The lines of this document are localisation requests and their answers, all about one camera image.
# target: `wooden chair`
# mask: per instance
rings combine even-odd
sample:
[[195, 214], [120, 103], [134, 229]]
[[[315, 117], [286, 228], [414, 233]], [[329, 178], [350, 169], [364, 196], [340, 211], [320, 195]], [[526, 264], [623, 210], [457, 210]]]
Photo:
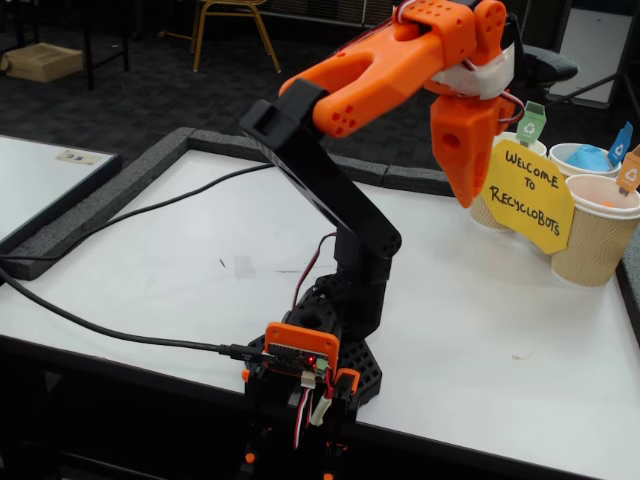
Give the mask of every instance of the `wooden chair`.
[[[193, 19], [193, 33], [191, 34], [191, 53], [195, 50], [195, 58], [193, 62], [193, 71], [197, 72], [200, 67], [200, 54], [202, 53], [202, 39], [204, 37], [204, 24], [207, 17], [253, 17], [260, 32], [260, 38], [264, 44], [264, 48], [267, 51], [267, 55], [270, 55], [273, 60], [273, 65], [276, 67], [278, 73], [282, 72], [276, 52], [273, 50], [269, 34], [262, 22], [260, 12], [256, 8], [258, 5], [263, 4], [267, 0], [196, 0], [196, 13]], [[209, 9], [214, 5], [232, 5], [236, 7], [248, 7], [250, 12], [211, 12]]]

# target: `paper cup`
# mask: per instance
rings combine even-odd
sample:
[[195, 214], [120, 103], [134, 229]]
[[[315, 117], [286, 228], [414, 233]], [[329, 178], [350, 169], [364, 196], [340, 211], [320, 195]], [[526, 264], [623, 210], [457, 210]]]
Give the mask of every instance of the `paper cup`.
[[[502, 140], [511, 140], [512, 142], [520, 143], [519, 140], [516, 139], [516, 134], [512, 132], [503, 132], [493, 139], [493, 146], [495, 147]], [[547, 147], [544, 146], [542, 142], [537, 141], [533, 145], [529, 145], [529, 150], [541, 155], [543, 157], [547, 156]], [[497, 232], [510, 232], [511, 229], [509, 227], [505, 227], [496, 221], [487, 207], [484, 199], [481, 195], [478, 195], [473, 203], [471, 204], [471, 219], [477, 225], [492, 228]]]
[[[558, 170], [560, 170], [560, 173], [562, 173], [565, 178], [569, 178], [572, 175], [586, 174], [618, 178], [622, 163], [619, 163], [613, 170], [609, 170], [608, 172], [594, 172], [593, 170], [585, 170], [584, 168], [574, 167], [573, 165], [565, 163], [582, 145], [582, 143], [560, 143], [555, 147], [551, 147], [551, 150], [549, 150], [549, 160], [558, 166]], [[607, 154], [606, 150], [603, 150], [602, 148], [599, 150], [605, 155]]]
[[[614, 178], [575, 175], [567, 186], [576, 202], [569, 245], [551, 259], [556, 276], [584, 287], [605, 285], [640, 223], [640, 195], [621, 195]], [[614, 208], [604, 207], [611, 203]]]

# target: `white table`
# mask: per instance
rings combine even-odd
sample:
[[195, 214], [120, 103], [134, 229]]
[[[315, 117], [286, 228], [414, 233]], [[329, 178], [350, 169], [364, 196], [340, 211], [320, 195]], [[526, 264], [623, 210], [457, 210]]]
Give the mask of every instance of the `white table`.
[[[65, 153], [90, 156], [94, 163], [60, 160]], [[0, 136], [0, 245], [35, 217], [46, 215], [82, 182], [100, 174], [114, 157]]]
[[[125, 211], [250, 165], [190, 151]], [[404, 242], [368, 338], [382, 391], [358, 421], [583, 475], [640, 478], [640, 355], [616, 280], [563, 286], [547, 258], [515, 235], [478, 229], [454, 199], [360, 187]], [[282, 318], [332, 230], [269, 169], [118, 224], [28, 286], [128, 333], [246, 343]], [[328, 242], [303, 288], [333, 271], [332, 251]], [[103, 337], [6, 285], [0, 334], [243, 391], [238, 362]]]

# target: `gray foam edge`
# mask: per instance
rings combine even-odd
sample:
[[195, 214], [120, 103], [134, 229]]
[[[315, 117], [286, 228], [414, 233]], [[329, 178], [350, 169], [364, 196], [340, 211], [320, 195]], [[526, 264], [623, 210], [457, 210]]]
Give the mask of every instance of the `gray foam edge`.
[[[47, 256], [62, 252], [83, 233], [109, 221], [189, 149], [194, 128], [179, 128], [92, 194], [41, 228], [9, 255]], [[55, 262], [12, 261], [7, 270], [20, 280], [34, 280]]]
[[[52, 255], [62, 251], [84, 232], [110, 220], [191, 149], [262, 163], [267, 161], [249, 138], [194, 128], [179, 128], [160, 140], [93, 194], [42, 228], [11, 254]], [[339, 155], [331, 155], [331, 158], [356, 182], [396, 190], [453, 196], [446, 175], [437, 170], [387, 166]], [[629, 286], [633, 290], [636, 310], [640, 311], [640, 269], [634, 268], [640, 265], [639, 232], [636, 232], [627, 248], [623, 262]], [[52, 266], [49, 262], [36, 261], [7, 262], [7, 265], [16, 278], [24, 280], [35, 279]]]

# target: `recycling label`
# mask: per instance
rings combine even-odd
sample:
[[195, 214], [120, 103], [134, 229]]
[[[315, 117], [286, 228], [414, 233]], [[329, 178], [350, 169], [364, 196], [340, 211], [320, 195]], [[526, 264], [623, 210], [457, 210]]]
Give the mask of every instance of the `recycling label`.
[[633, 192], [640, 185], [638, 170], [640, 170], [640, 147], [627, 153], [618, 176], [618, 185], [627, 192]]
[[529, 145], [536, 143], [546, 122], [544, 107], [538, 103], [527, 102], [522, 120], [518, 123], [516, 139]]
[[631, 135], [633, 135], [633, 125], [627, 122], [624, 128], [620, 130], [611, 150], [607, 153], [607, 158], [614, 167], [618, 166], [618, 164], [624, 159], [627, 150], [629, 150]]

